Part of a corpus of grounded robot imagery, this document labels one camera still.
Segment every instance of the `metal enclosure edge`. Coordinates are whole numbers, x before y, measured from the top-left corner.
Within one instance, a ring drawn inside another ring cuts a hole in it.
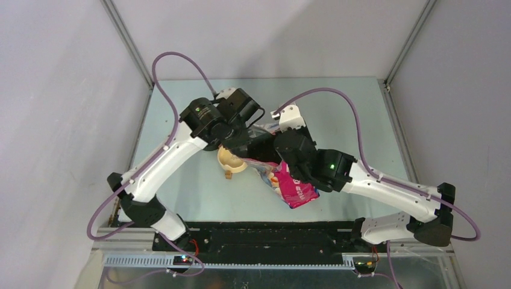
[[[424,5],[424,8],[422,8],[421,14],[419,15],[419,18],[417,18],[417,21],[413,25],[413,28],[406,38],[406,41],[403,44],[403,48],[401,48],[401,51],[394,61],[394,64],[390,68],[389,74],[387,75],[385,79],[385,83],[387,85],[390,85],[390,83],[394,80],[394,77],[396,76],[399,68],[401,67],[401,63],[403,63],[403,60],[406,58],[406,55],[410,51],[410,48],[412,47],[413,43],[417,39],[417,35],[422,30],[422,27],[424,26],[426,20],[430,16],[431,12],[433,11],[434,5],[437,3],[437,0],[428,0],[426,4]]]
[[[126,28],[126,25],[124,24],[124,21],[122,20],[121,15],[117,10],[117,7],[115,6],[114,1],[101,0],[101,4],[103,4],[105,11],[107,12],[110,20],[112,21],[115,30],[117,30],[119,37],[122,40],[122,43],[124,43],[124,45],[126,46],[126,50],[130,54],[131,59],[133,59],[134,64],[137,66],[138,71],[144,78],[145,82],[147,83],[147,86],[151,89],[153,87],[151,74],[148,68],[145,66],[142,60],[142,56],[140,55],[137,46],[133,42],[133,39],[131,38],[130,33],[128,32],[128,28]]]

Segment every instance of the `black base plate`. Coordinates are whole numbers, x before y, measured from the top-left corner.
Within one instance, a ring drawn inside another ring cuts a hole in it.
[[[371,246],[355,247],[351,242],[353,222],[187,222],[187,226],[205,263],[342,264],[342,253],[371,252]],[[152,249],[175,251],[159,234]],[[195,245],[183,249],[194,252]],[[377,249],[385,250],[384,245]]]

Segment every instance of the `red wire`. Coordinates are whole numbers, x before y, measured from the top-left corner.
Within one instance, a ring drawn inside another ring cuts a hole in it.
[[[372,247],[372,257],[374,259],[374,253],[376,253],[376,262],[378,262],[380,260],[380,256],[378,255],[378,251],[376,250],[376,246],[373,246]]]
[[[199,245],[197,244],[197,241],[195,241],[195,239],[191,239],[190,243],[195,245],[195,256],[199,255]]]

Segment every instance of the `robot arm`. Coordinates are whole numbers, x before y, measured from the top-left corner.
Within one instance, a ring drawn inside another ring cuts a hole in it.
[[[183,220],[165,208],[156,192],[186,160],[201,150],[212,151],[222,143],[235,146],[248,138],[246,121],[259,105],[241,89],[221,91],[217,99],[195,99],[180,114],[175,138],[162,142],[139,165],[124,174],[112,173],[108,183],[112,190],[130,185],[119,194],[124,213],[136,224],[152,227],[179,247],[188,243]],[[149,160],[151,164],[138,176],[133,175]]]
[[[402,212],[376,219],[360,218],[355,222],[353,235],[371,244],[382,241],[416,238],[432,246],[447,246],[453,227],[451,210],[430,199],[437,196],[454,203],[455,188],[449,184],[438,187],[414,184],[370,168],[361,161],[332,149],[316,149],[305,121],[296,105],[285,107],[279,119],[282,133],[274,142],[275,150],[289,166],[294,179],[310,183],[322,191],[344,191],[378,200]],[[423,197],[411,191],[381,182],[382,178],[417,187],[429,194]]]

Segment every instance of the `metal frame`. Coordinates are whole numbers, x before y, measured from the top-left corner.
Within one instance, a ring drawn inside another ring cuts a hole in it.
[[[140,55],[137,46],[133,42],[133,39],[131,38],[130,33],[128,32],[128,28],[126,28],[126,25],[124,24],[124,21],[122,20],[122,17],[119,14],[119,11],[117,10],[117,7],[115,6],[113,0],[101,0],[101,3],[103,4],[105,11],[110,17],[110,20],[112,21],[115,30],[117,30],[117,32],[119,33],[119,37],[121,38],[122,43],[124,43],[124,45],[126,46],[126,50],[130,54],[131,59],[133,59],[133,62],[135,63],[137,69],[139,70],[140,74],[142,74],[142,77],[145,80],[147,86],[149,87],[149,89],[152,89],[153,82],[151,74],[149,73],[149,70],[145,66],[142,56]]]
[[[381,95],[383,96],[383,102],[387,107],[387,113],[389,114],[392,129],[394,130],[394,136],[396,137],[401,157],[403,158],[404,161],[404,169],[406,171],[406,175],[408,176],[408,179],[410,181],[420,184],[417,171],[413,166],[412,155],[406,142],[404,129],[398,117],[396,106],[394,105],[394,101],[392,100],[390,91],[389,89],[387,89],[387,84],[385,80],[379,79],[378,83],[380,85]]]
[[[119,11],[117,10],[114,0],[101,0],[105,11],[107,12],[108,16],[110,17],[114,27],[116,28],[116,31],[119,34],[119,37],[121,38],[122,42],[126,46],[126,49],[128,53],[130,54],[131,58],[134,61],[134,64],[136,65],[137,69],[139,70],[141,76],[144,78],[148,88],[149,88],[149,96],[148,101],[145,107],[144,114],[142,116],[141,126],[139,128],[139,135],[137,137],[137,143],[134,146],[134,150],[137,147],[138,139],[140,137],[141,128],[143,125],[143,122],[145,120],[145,116],[148,111],[148,104],[151,98],[151,91],[154,86],[154,83],[151,78],[151,74],[148,70],[148,68],[145,66],[143,59],[140,55],[139,50],[137,49],[137,46],[133,42],[133,39],[131,38],[128,29],[126,28],[122,17],[119,14]],[[407,176],[408,178],[413,182],[418,182],[418,175],[415,170],[415,167],[413,165],[412,161],[412,154],[410,153],[409,147],[406,142],[406,138],[403,131],[403,126],[399,120],[398,113],[395,108],[395,104],[392,99],[392,95],[390,93],[390,85],[392,81],[394,80],[397,72],[399,71],[401,64],[403,60],[406,58],[407,54],[410,51],[410,48],[414,44],[415,40],[417,39],[418,34],[422,30],[425,21],[428,19],[428,17],[431,15],[431,12],[433,11],[433,8],[435,7],[435,4],[437,3],[437,0],[428,0],[424,8],[421,11],[420,16],[418,17],[417,21],[415,22],[410,34],[408,35],[405,44],[403,45],[399,56],[394,61],[386,79],[379,79],[379,85],[381,88],[381,93],[383,95],[383,101],[385,103],[385,106],[387,108],[387,112],[389,113],[389,118],[393,126],[393,130],[395,133],[396,140],[398,142],[398,146],[402,155],[402,158],[404,160],[404,165],[406,168]],[[133,163],[134,154],[131,156],[130,165]],[[111,232],[114,230],[113,228],[99,228],[98,234],[104,235],[108,232]],[[143,263],[136,264],[136,260],[143,260],[147,259],[147,256],[165,256],[168,255],[167,252],[153,252],[152,251],[152,241],[154,238],[154,230],[151,228],[145,229],[145,228],[127,228],[121,231],[120,233],[116,234],[115,236],[108,238],[103,241],[96,241],[93,244],[92,251],[96,250],[102,250],[105,253],[105,260],[108,260],[108,257],[110,256],[125,256],[125,257],[132,257],[134,261],[127,264],[125,267],[147,267],[144,266]],[[449,245],[446,248],[437,248],[437,247],[431,247],[427,246],[425,244],[419,243],[415,240],[412,241],[404,241],[404,242],[393,242],[391,243],[391,251],[392,256],[395,257],[437,257],[439,264],[442,269],[442,276],[444,277],[445,284],[447,288],[466,288],[466,285],[463,281],[463,277],[461,275],[454,250],[451,245]],[[349,266],[350,260],[353,260],[354,257],[361,257],[361,256],[370,256],[370,253],[343,253],[343,257],[345,260],[348,261],[348,266],[346,264],[342,264],[342,266],[339,267],[325,267],[325,269],[351,269]],[[208,264],[207,267],[215,267],[215,266],[227,266],[228,268],[236,267],[235,265],[226,265],[226,264]],[[311,269],[320,269],[321,266],[314,266],[311,267]],[[298,267],[283,267],[282,269],[298,269]]]
[[[396,58],[396,60],[394,61],[394,64],[392,65],[392,68],[390,68],[389,74],[387,75],[387,78],[385,79],[385,83],[387,85],[390,85],[390,83],[394,80],[396,73],[398,72],[399,68],[401,67],[401,63],[403,63],[403,60],[405,59],[406,55],[410,51],[410,48],[412,47],[413,43],[417,39],[417,35],[419,35],[419,32],[421,32],[422,27],[424,26],[424,23],[430,16],[431,12],[433,11],[434,5],[436,3],[437,3],[437,0],[428,0],[426,2],[426,4],[424,5],[424,8],[422,8],[421,14],[419,15],[419,18],[413,25],[412,31],[408,35],[408,38],[406,38],[406,41],[404,42],[403,48],[401,48],[398,58]]]
[[[114,231],[116,228],[99,228],[98,235],[105,235]],[[160,267],[165,268],[168,262],[147,263],[148,259],[167,259],[167,256],[180,255],[172,252],[157,252],[152,251],[152,242],[154,238],[154,230],[152,228],[126,228],[118,234],[102,241],[93,243],[92,250],[102,250],[107,258],[131,258],[131,260],[110,260],[105,266],[121,267]],[[442,259],[443,268],[449,268],[452,276],[448,276],[449,280],[455,280],[453,265],[450,258],[454,257],[454,249],[452,245],[447,247],[438,248],[432,247],[416,240],[406,240],[401,242],[392,242],[390,250],[393,257],[438,257]],[[370,257],[371,253],[343,253],[344,264],[338,266],[332,265],[310,265],[310,266],[245,266],[239,264],[207,264],[206,267],[217,269],[339,269],[339,270],[352,270],[353,258],[356,257]]]

